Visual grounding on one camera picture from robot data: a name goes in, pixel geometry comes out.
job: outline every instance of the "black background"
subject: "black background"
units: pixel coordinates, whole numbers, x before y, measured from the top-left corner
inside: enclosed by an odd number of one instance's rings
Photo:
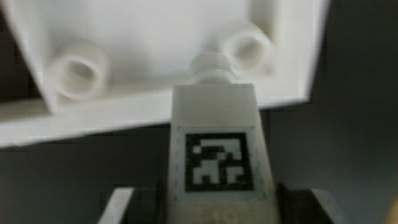
[[[330,190],[358,224],[380,222],[398,190],[396,9],[396,0],[332,2],[310,102],[260,111],[275,180]],[[35,97],[21,80],[8,91]],[[5,149],[0,223],[95,223],[113,186],[163,179],[166,148],[161,125]]]

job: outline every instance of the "dark surface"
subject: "dark surface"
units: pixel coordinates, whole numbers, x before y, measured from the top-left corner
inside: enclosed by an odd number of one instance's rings
[[[333,1],[310,102],[260,112],[275,180],[328,190],[356,224],[398,189],[396,9]],[[163,178],[166,148],[163,125],[0,152],[0,223],[95,223],[102,192]]]
[[[0,103],[38,98],[28,68],[13,43],[0,8]]]

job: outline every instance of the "hole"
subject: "hole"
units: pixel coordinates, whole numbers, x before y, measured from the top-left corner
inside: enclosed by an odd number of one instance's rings
[[[246,37],[237,43],[234,57],[239,61],[241,67],[248,68],[262,60],[262,46],[252,37]]]
[[[65,74],[61,76],[63,90],[72,94],[85,94],[93,86],[93,71],[81,62],[69,62]]]
[[[70,62],[69,66],[70,66],[69,69],[76,78],[90,80],[93,78],[93,73],[88,66],[79,62]]]

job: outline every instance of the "white plastic part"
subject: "white plastic part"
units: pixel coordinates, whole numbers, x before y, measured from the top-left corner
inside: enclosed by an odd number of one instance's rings
[[[133,188],[117,188],[113,190],[97,224],[120,224],[131,195]]]
[[[101,48],[88,42],[69,45],[54,57],[47,78],[61,96],[72,100],[97,97],[108,86],[109,60]]]
[[[172,96],[166,223],[276,224],[252,85],[184,85]]]
[[[197,55],[191,61],[189,75],[193,78],[193,83],[236,82],[228,61],[220,53],[204,52]]]
[[[275,58],[273,43],[259,27],[243,22],[218,38],[218,50],[230,62],[237,75],[269,73]]]
[[[276,51],[271,72],[239,76],[253,84],[257,106],[307,102],[328,0],[0,3],[42,95],[0,106],[1,147],[168,122],[172,86],[186,81],[197,54],[216,51],[216,37],[236,21],[255,24]],[[70,103],[56,99],[45,69],[54,52],[77,40],[108,54],[111,83],[99,97]]]

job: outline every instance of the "white object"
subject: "white object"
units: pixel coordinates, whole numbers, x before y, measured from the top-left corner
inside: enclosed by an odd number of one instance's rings
[[[97,224],[120,223],[131,195],[133,195],[133,188],[117,188],[113,190]]]
[[[166,223],[276,224],[252,85],[177,86],[170,125]]]
[[[92,43],[69,45],[54,57],[47,78],[61,96],[72,100],[97,97],[108,86],[109,59]]]
[[[268,73],[275,49],[257,26],[244,22],[220,35],[218,51],[225,55],[236,74]]]
[[[236,82],[227,58],[216,52],[204,52],[197,55],[191,61],[189,74],[193,76],[193,83]]]
[[[239,77],[253,84],[257,106],[307,101],[328,0],[0,2],[42,95],[0,106],[8,136],[0,146],[168,122],[172,86],[184,83],[191,59],[216,50],[220,31],[236,21],[253,22],[276,49],[271,72]],[[70,103],[56,100],[45,68],[77,40],[95,43],[111,58],[111,85],[99,97]]]

